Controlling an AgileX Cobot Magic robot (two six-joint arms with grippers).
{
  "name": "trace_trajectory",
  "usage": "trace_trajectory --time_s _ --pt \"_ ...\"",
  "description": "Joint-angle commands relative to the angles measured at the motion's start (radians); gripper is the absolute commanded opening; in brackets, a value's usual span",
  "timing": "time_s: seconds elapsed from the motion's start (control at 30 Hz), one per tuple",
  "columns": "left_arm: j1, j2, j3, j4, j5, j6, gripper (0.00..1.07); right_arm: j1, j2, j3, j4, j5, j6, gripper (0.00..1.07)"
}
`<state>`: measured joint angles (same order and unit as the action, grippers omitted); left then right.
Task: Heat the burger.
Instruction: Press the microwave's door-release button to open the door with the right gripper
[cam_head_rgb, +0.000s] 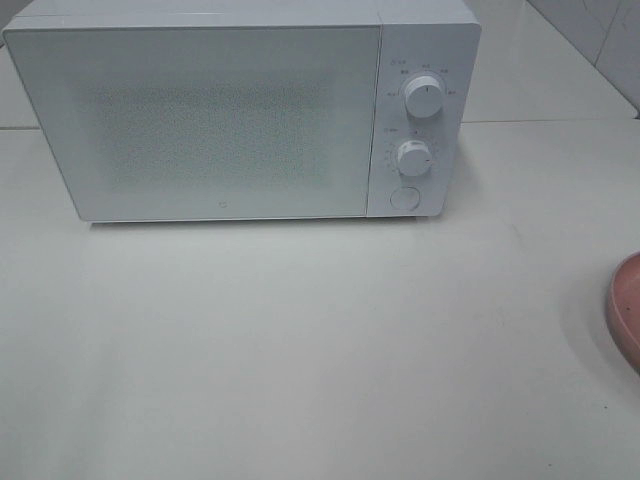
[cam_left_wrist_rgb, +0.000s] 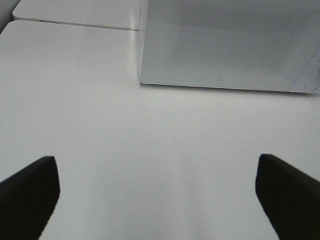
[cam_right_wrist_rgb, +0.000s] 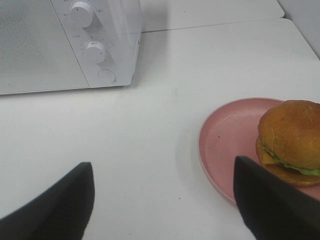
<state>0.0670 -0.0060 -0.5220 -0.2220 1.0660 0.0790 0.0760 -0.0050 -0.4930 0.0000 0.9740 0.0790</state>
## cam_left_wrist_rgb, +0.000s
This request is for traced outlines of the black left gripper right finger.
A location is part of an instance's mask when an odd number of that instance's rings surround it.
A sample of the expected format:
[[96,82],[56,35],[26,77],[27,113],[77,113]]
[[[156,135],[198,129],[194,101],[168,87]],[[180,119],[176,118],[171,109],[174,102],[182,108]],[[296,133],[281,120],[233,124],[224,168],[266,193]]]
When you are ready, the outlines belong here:
[[261,154],[255,193],[280,240],[320,238],[320,182],[272,154]]

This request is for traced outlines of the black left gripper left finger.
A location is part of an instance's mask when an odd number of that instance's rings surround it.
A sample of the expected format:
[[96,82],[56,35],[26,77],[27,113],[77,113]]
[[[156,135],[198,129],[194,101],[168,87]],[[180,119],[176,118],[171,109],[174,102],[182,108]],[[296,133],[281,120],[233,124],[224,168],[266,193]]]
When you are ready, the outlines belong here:
[[44,156],[0,183],[0,238],[38,240],[60,197],[54,156]]

